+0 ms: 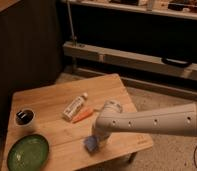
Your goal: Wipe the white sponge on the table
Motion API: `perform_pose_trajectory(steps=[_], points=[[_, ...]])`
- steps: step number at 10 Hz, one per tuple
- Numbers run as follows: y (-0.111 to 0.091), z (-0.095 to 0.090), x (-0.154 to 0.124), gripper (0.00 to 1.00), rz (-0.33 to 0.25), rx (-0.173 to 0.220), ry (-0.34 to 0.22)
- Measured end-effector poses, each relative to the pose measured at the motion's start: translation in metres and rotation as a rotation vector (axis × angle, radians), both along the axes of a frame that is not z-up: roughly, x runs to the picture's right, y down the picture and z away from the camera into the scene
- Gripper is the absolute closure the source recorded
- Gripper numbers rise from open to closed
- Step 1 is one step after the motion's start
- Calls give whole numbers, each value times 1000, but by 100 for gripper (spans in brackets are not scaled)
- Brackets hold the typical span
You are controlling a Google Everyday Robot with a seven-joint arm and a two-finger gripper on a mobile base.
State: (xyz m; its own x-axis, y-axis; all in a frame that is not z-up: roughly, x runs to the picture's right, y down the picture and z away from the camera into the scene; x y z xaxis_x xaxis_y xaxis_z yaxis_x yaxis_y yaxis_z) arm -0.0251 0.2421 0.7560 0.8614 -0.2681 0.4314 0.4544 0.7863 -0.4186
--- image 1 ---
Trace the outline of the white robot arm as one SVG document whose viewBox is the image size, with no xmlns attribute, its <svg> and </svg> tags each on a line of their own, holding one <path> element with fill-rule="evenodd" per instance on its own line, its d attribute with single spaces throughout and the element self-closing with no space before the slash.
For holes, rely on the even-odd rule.
<svg viewBox="0 0 197 171">
<path fill-rule="evenodd" d="M 93 124 L 93 147 L 98 148 L 112 132 L 197 136 L 197 103 L 123 113 L 118 101 L 106 101 Z"/>
</svg>

